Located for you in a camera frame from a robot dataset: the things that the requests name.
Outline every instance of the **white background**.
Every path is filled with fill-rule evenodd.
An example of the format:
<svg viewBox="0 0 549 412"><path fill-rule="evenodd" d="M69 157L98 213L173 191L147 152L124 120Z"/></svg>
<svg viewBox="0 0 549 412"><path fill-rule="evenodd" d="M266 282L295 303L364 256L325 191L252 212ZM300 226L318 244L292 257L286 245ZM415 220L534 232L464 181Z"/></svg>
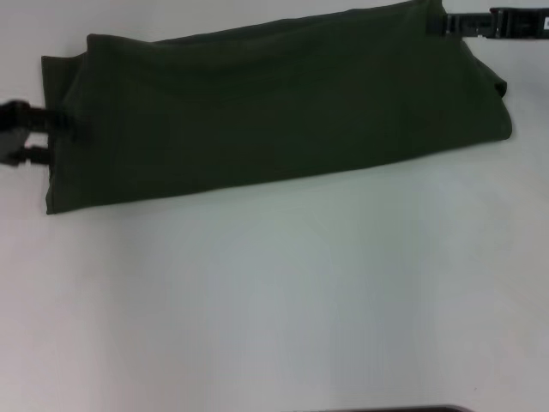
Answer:
<svg viewBox="0 0 549 412"><path fill-rule="evenodd" d="M0 99L42 105L40 56L89 33L383 3L2 0ZM0 168L0 410L547 411L549 42L469 43L509 81L508 142L54 217L45 170Z"/></svg>

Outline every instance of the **green fabric bag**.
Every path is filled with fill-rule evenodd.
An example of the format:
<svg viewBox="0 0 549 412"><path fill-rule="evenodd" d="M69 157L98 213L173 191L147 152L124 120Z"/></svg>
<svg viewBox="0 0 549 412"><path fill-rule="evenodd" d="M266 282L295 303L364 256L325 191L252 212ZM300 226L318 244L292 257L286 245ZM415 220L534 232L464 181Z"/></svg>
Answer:
<svg viewBox="0 0 549 412"><path fill-rule="evenodd" d="M91 34L42 59L47 212L374 167L506 139L505 83L460 39L425 34L440 0L146 43Z"/></svg>

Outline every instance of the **olive green pouch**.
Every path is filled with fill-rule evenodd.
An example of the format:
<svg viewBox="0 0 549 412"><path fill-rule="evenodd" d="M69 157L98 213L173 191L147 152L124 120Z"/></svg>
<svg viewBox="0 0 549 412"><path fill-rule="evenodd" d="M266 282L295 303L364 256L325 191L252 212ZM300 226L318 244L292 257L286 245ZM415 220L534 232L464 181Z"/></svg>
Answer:
<svg viewBox="0 0 549 412"><path fill-rule="evenodd" d="M404 161L506 139L505 82L457 38L425 34L440 0L147 43L91 34L42 59L48 214Z"/></svg>

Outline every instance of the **folded cloth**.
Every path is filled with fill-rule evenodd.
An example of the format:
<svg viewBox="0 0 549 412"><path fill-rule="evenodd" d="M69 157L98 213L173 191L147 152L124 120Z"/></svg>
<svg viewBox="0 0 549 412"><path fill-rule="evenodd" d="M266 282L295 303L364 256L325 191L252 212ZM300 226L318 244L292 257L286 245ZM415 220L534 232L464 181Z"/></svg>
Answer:
<svg viewBox="0 0 549 412"><path fill-rule="evenodd" d="M425 34L440 0L147 43L90 34L42 58L47 213L404 161L506 139L506 84L461 39Z"/></svg>

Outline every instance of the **white surface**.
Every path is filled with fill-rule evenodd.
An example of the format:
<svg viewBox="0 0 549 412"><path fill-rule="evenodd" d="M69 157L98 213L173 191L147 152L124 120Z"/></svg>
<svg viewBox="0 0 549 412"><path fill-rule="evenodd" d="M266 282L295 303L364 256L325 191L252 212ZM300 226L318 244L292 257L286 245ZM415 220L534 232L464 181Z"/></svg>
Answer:
<svg viewBox="0 0 549 412"><path fill-rule="evenodd" d="M0 96L88 33L157 40L366 0L3 0ZM549 6L448 1L453 11ZM0 169L0 410L549 405L549 42L472 41L513 140L46 217Z"/></svg>

